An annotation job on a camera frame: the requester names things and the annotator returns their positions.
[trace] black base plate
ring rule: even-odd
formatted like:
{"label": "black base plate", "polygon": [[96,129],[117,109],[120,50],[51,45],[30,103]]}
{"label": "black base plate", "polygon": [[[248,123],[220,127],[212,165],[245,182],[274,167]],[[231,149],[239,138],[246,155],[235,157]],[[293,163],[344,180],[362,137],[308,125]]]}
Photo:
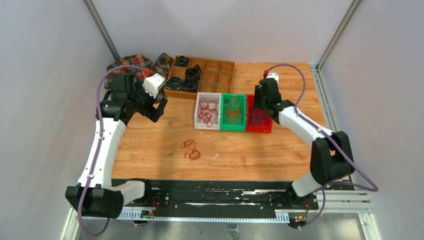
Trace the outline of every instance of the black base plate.
{"label": "black base plate", "polygon": [[[127,179],[112,179],[118,186]],[[284,204],[270,205],[270,197],[289,188],[291,181],[205,181],[205,180],[150,180],[153,196],[160,197],[157,217],[176,218],[275,218],[275,209],[293,209]],[[256,194],[246,194],[264,190]],[[316,202],[309,199],[309,208],[318,209]],[[134,202],[129,205],[140,206]],[[144,207],[153,206],[153,201]],[[305,204],[298,210],[306,210]]]}
{"label": "black base plate", "polygon": [[314,195],[310,194],[308,197],[296,202],[293,205],[290,205],[287,201],[288,196],[286,192],[273,191],[268,193],[268,201],[270,209],[304,209],[308,203],[310,206],[316,205],[314,202]]}

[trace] rubber band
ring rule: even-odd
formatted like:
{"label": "rubber band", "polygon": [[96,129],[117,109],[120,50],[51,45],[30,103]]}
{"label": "rubber band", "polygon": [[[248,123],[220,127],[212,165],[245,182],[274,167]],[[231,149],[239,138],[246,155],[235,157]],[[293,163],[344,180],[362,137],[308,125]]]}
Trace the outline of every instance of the rubber band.
{"label": "rubber band", "polygon": [[238,96],[233,96],[231,101],[225,103],[223,119],[230,125],[236,125],[242,120],[242,105],[239,101],[236,102],[238,98]]}
{"label": "rubber band", "polygon": [[249,112],[249,125],[251,126],[269,126],[270,121],[264,110],[259,108],[252,108]]}
{"label": "rubber band", "polygon": [[196,160],[200,158],[200,152],[197,151],[195,149],[196,147],[196,142],[194,140],[191,139],[187,139],[184,142],[181,143],[181,148],[185,149],[186,147],[190,146],[191,144],[194,144],[193,148],[188,149],[187,151],[185,151],[184,153],[184,158],[186,159],[188,156],[188,159],[190,159],[190,161]]}
{"label": "rubber band", "polygon": [[199,99],[198,103],[198,118],[203,120],[208,128],[212,127],[213,124],[218,123],[218,104],[216,101],[206,101],[204,97]]}

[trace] wooden table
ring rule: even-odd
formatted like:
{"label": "wooden table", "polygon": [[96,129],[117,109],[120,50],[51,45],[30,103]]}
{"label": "wooden table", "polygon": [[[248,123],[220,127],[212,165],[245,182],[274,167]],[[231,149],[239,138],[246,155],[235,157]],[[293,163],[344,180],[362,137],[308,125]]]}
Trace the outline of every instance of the wooden table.
{"label": "wooden table", "polygon": [[[236,63],[233,92],[254,94],[265,69],[273,63]],[[325,126],[307,63],[295,63],[306,77],[301,111]],[[289,67],[277,67],[283,99],[296,102],[302,78]],[[292,181],[309,171],[311,149],[288,128],[273,123],[271,133],[194,129],[195,100],[168,98],[156,123],[139,114],[129,122],[119,143],[113,178],[173,180]],[[181,143],[196,142],[200,159],[184,158]]]}

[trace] white backdrop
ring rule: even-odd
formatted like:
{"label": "white backdrop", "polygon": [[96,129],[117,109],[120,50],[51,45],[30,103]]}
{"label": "white backdrop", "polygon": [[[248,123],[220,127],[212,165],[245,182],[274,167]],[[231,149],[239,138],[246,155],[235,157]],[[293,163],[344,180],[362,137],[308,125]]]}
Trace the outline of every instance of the white backdrop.
{"label": "white backdrop", "polygon": [[[365,0],[322,71],[384,240],[422,239],[424,2]],[[365,183],[356,176],[360,183]]]}
{"label": "white backdrop", "polygon": [[318,63],[351,0],[94,0],[121,57]]}
{"label": "white backdrop", "polygon": [[0,239],[57,240],[113,60],[81,0],[2,1]]}

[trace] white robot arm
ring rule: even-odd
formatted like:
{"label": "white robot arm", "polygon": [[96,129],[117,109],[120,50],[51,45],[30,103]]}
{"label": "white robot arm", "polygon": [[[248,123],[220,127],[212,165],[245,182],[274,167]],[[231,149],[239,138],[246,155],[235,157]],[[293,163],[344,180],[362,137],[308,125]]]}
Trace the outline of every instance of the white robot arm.
{"label": "white robot arm", "polygon": [[[84,171],[76,186],[68,186],[65,197],[75,210],[84,187],[88,188],[84,196],[82,215],[88,217],[117,218],[122,208],[133,200],[146,198],[151,187],[147,179],[130,179],[126,183],[112,187],[112,169],[118,144],[128,122],[135,113],[158,121],[164,113],[168,100],[164,96],[157,108],[153,107],[159,99],[160,90],[165,86],[165,79],[159,74],[144,79],[143,84],[134,82],[132,74],[116,74],[112,77],[112,90],[108,91],[100,102],[102,117],[97,115],[95,137]],[[98,142],[101,121],[103,134],[100,149]],[[91,172],[93,159],[97,154],[94,171]],[[87,177],[91,178],[85,186]]]}
{"label": "white robot arm", "polygon": [[348,135],[343,131],[333,132],[322,127],[300,110],[296,110],[293,102],[282,100],[278,90],[277,73],[270,72],[264,77],[255,88],[254,107],[265,110],[275,122],[292,130],[311,147],[310,172],[291,184],[288,191],[291,191],[292,200],[301,199],[321,186],[352,174],[355,169],[338,151],[331,155],[330,151],[336,149],[326,137],[331,136],[353,160]]}

